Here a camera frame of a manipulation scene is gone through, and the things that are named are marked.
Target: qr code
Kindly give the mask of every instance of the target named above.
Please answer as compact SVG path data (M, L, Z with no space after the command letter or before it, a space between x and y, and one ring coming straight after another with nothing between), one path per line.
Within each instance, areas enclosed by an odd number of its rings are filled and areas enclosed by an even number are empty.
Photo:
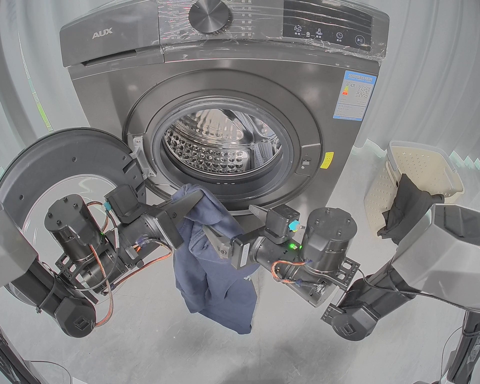
M370 95L370 87L365 87L364 85L359 85L357 89L357 97L366 99Z

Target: gray floor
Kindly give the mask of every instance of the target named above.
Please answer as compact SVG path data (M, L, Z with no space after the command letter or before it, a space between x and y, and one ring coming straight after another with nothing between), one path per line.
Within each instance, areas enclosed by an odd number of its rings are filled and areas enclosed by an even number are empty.
M371 234L363 208L381 163L372 146L355 148L329 204L357 221L349 257L368 273L396 248ZM469 180L464 203L478 207L478 172L460 165ZM310 307L265 270L253 278L258 305L247 336L189 314L175 289L171 260L119 288L112 320L86 338L65 336L51 318L3 289L0 324L26 359L62 363L88 384L410 384L438 380L444 343L463 318L461 310L419 297L381 320L365 340L348 342L320 320L326 304ZM107 305L99 305L98 316ZM451 338L447 352L457 340Z

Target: laundry basket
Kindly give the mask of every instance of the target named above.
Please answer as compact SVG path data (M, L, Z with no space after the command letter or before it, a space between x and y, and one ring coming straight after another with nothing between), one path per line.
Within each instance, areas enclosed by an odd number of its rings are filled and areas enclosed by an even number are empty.
M383 161L384 166L364 199L367 218L375 236L385 226L382 213L392 207L403 173L422 191L444 195L447 204L453 203L464 192L455 166L440 148L392 141Z

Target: yellow warning sticker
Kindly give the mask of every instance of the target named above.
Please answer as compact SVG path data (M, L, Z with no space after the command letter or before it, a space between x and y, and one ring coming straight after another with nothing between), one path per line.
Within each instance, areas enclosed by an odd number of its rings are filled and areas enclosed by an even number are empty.
M332 160L333 160L333 152L325 153L325 159L322 165L320 165L320 168L327 169L330 166L330 164L332 164Z

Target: aux logo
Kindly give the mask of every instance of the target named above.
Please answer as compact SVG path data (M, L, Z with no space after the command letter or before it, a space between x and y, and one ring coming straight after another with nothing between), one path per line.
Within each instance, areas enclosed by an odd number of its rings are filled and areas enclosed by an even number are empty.
M109 33L113 33L113 32L112 32L112 28L104 29L103 31L95 32L95 33L93 34L92 40L93 40L95 37L105 36L105 35L108 35Z

